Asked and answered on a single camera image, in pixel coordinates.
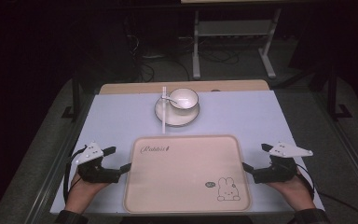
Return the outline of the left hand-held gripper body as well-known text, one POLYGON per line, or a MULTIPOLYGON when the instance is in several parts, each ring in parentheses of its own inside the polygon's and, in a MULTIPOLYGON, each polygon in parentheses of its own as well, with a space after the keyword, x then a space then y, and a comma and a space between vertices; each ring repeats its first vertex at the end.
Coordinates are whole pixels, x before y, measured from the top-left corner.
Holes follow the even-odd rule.
POLYGON ((76 160, 80 177, 90 183, 117 183, 121 177, 118 169, 103 168, 102 161, 106 157, 103 149, 96 142, 85 146, 76 160))

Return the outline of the person's right hand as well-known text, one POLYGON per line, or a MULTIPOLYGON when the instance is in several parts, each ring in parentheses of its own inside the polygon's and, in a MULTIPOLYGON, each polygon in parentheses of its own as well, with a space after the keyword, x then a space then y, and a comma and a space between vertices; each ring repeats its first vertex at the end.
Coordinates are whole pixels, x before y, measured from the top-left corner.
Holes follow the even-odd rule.
POLYGON ((280 192, 296 212, 315 208, 307 187, 297 175, 288 181, 268 183, 268 186, 280 192))

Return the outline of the person's left hand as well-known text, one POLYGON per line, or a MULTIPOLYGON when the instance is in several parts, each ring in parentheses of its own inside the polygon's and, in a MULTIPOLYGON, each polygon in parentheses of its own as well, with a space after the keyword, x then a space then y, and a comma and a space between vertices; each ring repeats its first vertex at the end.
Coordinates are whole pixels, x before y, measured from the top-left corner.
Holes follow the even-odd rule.
POLYGON ((71 189, 64 209, 82 215, 94 197, 107 186, 108 183, 90 183, 84 181, 79 174, 75 174, 71 181, 71 189))

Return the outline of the white bowl with dark rim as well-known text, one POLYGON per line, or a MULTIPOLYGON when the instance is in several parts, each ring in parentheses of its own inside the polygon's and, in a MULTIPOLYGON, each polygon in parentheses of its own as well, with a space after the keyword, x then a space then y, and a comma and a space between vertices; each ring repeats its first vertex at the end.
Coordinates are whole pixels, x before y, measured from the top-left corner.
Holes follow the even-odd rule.
POLYGON ((173 98, 177 104, 170 102, 178 109, 191 109, 199 102, 199 96, 191 89, 176 89, 172 91, 169 97, 173 98))

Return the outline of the white metal stand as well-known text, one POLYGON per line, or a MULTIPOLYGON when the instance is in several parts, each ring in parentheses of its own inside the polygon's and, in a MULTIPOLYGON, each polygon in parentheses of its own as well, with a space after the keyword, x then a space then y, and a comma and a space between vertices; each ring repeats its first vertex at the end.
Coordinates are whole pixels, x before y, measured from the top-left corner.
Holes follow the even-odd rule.
POLYGON ((282 10, 277 8, 270 20, 249 21, 201 21, 200 13, 195 12, 192 69, 193 78, 200 79, 199 38, 212 36, 251 36, 263 35, 267 38, 264 46, 258 49, 260 59, 264 65, 268 78, 276 77, 269 59, 269 48, 275 34, 282 10))

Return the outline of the light blue table mat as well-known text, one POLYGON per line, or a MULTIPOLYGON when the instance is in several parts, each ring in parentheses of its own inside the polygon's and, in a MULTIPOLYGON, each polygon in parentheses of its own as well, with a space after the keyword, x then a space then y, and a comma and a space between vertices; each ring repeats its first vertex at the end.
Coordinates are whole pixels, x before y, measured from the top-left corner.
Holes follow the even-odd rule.
MULTIPOLYGON (((202 92, 200 113, 182 127, 164 127, 155 114, 157 93, 107 94, 94 98, 77 147, 96 142, 100 147, 116 147, 115 154, 103 159, 103 166, 118 168, 131 164, 134 142, 144 137, 232 135, 240 146, 242 163, 256 169, 269 166, 262 144, 276 145, 295 140, 273 91, 202 92)), ((108 216, 132 216, 124 207, 127 176, 103 189, 90 204, 88 213, 108 216)), ((289 207, 278 192, 256 184, 245 173, 252 203, 237 214, 280 213, 289 207)))

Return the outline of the black metal stand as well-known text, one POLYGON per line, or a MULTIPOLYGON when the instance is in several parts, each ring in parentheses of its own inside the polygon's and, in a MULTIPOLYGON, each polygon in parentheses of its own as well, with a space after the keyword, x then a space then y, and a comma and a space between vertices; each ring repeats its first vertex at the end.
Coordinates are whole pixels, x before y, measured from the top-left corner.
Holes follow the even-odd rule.
POLYGON ((333 121, 352 117, 351 112, 345 105, 337 104, 337 73, 332 64, 328 68, 327 112, 333 121))
POLYGON ((80 84, 77 71, 73 73, 72 77, 72 105, 67 106, 63 113, 63 119, 71 119, 76 121, 80 113, 80 84))

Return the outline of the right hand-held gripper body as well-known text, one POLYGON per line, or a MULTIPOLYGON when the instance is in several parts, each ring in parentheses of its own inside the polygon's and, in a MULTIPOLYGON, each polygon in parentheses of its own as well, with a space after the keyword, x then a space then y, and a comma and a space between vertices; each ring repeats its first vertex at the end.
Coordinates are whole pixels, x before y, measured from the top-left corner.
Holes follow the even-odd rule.
POLYGON ((310 157, 313 152, 287 143, 278 143, 272 146, 268 154, 270 166, 254 170, 253 178, 256 184, 284 182, 292 179, 297 173, 295 158, 310 157))

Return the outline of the white plate with dark rim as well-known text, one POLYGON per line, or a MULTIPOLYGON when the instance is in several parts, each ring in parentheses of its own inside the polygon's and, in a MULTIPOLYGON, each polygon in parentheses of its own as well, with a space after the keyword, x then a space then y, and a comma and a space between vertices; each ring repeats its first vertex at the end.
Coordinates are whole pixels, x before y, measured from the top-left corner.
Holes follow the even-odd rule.
POLYGON ((155 114, 159 120, 165 119, 168 126, 185 126, 192 122, 200 113, 200 105, 196 106, 189 112, 182 114, 174 109, 169 103, 163 107, 163 99, 158 99, 155 104, 155 114))

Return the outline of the beige tray with rabbit print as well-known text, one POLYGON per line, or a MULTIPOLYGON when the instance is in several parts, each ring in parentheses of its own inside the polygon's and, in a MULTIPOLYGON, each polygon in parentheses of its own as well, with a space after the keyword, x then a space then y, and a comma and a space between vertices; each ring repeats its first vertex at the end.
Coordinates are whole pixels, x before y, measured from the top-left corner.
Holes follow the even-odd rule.
POLYGON ((128 212, 237 213, 251 203, 234 136, 144 137, 134 142, 124 196, 128 212))

